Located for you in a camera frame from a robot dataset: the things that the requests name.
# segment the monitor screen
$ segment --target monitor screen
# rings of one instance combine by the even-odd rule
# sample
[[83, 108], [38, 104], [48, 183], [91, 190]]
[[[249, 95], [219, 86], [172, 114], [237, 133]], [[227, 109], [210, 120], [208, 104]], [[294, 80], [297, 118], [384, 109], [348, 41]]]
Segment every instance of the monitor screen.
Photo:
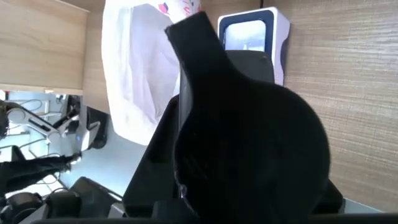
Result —
[[266, 24], [261, 20], [231, 24], [225, 29], [225, 50], [265, 51]]

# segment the plastic bag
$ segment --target plastic bag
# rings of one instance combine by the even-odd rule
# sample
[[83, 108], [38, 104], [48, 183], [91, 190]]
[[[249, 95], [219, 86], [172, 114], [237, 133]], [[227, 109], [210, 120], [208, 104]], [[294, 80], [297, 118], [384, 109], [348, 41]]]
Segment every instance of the plastic bag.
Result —
[[116, 134], [149, 144], [179, 93], [180, 65], [164, 29], [199, 10], [199, 0], [106, 1], [101, 48]]

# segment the desk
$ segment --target desk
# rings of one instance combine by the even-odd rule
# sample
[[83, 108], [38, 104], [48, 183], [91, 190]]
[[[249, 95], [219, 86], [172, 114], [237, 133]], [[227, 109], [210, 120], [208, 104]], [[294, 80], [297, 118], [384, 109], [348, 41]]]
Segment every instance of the desk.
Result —
[[[109, 111], [100, 48], [104, 1], [64, 1], [89, 11], [82, 91], [88, 106]], [[398, 2], [265, 0], [264, 6], [277, 6], [293, 23], [285, 85], [326, 128], [331, 179], [350, 199], [398, 210]], [[258, 7], [259, 0], [202, 0], [214, 27], [220, 15]]]

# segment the wooden cabinet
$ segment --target wooden cabinet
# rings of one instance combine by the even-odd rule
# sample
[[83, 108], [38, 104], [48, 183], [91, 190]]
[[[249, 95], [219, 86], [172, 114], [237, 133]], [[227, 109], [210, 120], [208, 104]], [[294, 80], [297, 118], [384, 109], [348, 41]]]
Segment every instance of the wooden cabinet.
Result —
[[54, 0], [0, 1], [0, 89], [81, 95], [86, 20]]

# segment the black cable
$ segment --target black cable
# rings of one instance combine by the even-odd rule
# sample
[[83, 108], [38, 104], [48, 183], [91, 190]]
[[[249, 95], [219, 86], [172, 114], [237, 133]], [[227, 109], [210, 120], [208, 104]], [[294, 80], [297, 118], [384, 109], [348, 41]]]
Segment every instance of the black cable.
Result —
[[67, 189], [66, 187], [59, 187], [59, 188], [57, 188], [57, 189], [51, 191], [50, 195], [51, 195], [51, 194], [54, 194], [54, 193], [57, 193], [57, 191], [59, 191], [59, 190], [68, 190], [68, 189]]
[[38, 107], [36, 107], [35, 109], [32, 109], [32, 110], [30, 110], [30, 111], [38, 110], [38, 109], [40, 109], [40, 108], [43, 106], [43, 101], [41, 101], [41, 100], [39, 100], [39, 99], [27, 100], [27, 101], [21, 103], [20, 105], [22, 106], [22, 105], [24, 105], [24, 104], [26, 104], [26, 103], [30, 103], [30, 102], [33, 102], [33, 101], [39, 102], [39, 103], [40, 103], [40, 106], [38, 106]]

